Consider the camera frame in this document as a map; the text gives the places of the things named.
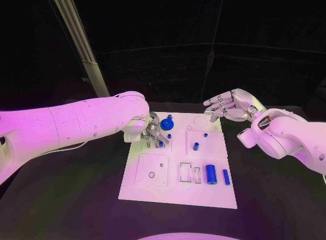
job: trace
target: rectangular slot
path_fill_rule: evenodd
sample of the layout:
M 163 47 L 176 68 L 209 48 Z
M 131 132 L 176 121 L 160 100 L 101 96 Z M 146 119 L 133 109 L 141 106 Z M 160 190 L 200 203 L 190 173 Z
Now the rectangular slot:
M 179 163 L 179 181 L 185 183 L 192 183 L 192 164 L 188 162 Z
M 202 178 L 200 178 L 200 168 L 195 167 L 193 168 L 193 179 L 195 179 L 195 183 L 200 184 L 202 183 Z

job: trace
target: blue object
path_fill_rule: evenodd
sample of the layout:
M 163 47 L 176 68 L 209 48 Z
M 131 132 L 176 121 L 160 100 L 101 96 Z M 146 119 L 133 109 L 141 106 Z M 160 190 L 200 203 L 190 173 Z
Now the blue object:
M 162 130 L 167 131 L 175 127 L 175 122 L 170 118 L 166 118 L 160 121 Z
M 229 176 L 228 176 L 228 171 L 226 171 L 226 169 L 222 171 L 222 174 L 224 174 L 225 185 L 231 185 L 231 181 L 229 181 Z
M 206 170 L 208 184 L 211 184 L 211 185 L 218 184 L 215 165 L 206 165 L 205 170 Z
M 199 143 L 196 142 L 196 143 L 193 144 L 193 150 L 198 151 L 198 148 L 199 148 Z

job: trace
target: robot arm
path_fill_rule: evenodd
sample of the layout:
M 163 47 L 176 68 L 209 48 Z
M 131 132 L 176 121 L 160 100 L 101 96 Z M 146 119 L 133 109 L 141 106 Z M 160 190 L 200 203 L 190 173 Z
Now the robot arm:
M 118 131 L 124 132 L 126 142 L 143 137 L 156 140 L 146 133 L 151 125 L 149 104 L 134 91 L 55 107 L 0 111 L 0 184 L 40 154 Z
M 326 175 L 324 122 L 307 122 L 281 109 L 267 110 L 257 98 L 241 89 L 219 94 L 203 105 L 211 105 L 205 114 L 212 122 L 219 117 L 235 122 L 251 122 L 251 128 L 237 136 L 247 148 L 258 145 L 275 159 L 291 155 L 313 171 Z

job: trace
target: white platform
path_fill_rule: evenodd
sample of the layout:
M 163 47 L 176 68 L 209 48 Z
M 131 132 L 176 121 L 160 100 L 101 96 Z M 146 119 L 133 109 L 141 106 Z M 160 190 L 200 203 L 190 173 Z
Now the white platform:
M 156 113 L 160 120 L 172 114 L 173 129 L 160 131 L 172 134 L 170 143 L 160 148 L 154 142 L 147 146 L 147 140 L 131 143 L 118 199 L 237 209 L 221 122 L 211 123 L 198 113 Z M 215 165 L 215 185 L 206 183 L 209 164 Z M 224 169 L 231 185 L 225 185 Z

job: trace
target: gray table surface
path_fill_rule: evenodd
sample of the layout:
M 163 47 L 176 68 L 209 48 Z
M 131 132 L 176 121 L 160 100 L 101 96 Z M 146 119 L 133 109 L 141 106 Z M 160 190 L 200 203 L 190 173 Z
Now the gray table surface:
M 281 107 L 306 117 L 296 106 Z M 156 112 L 202 113 L 200 104 L 150 103 Z M 0 200 L 0 239 L 137 240 L 176 232 L 238 239 L 326 240 L 322 175 L 291 156 L 277 160 L 221 120 L 238 209 L 118 200 L 130 144 L 123 133 L 27 162 Z

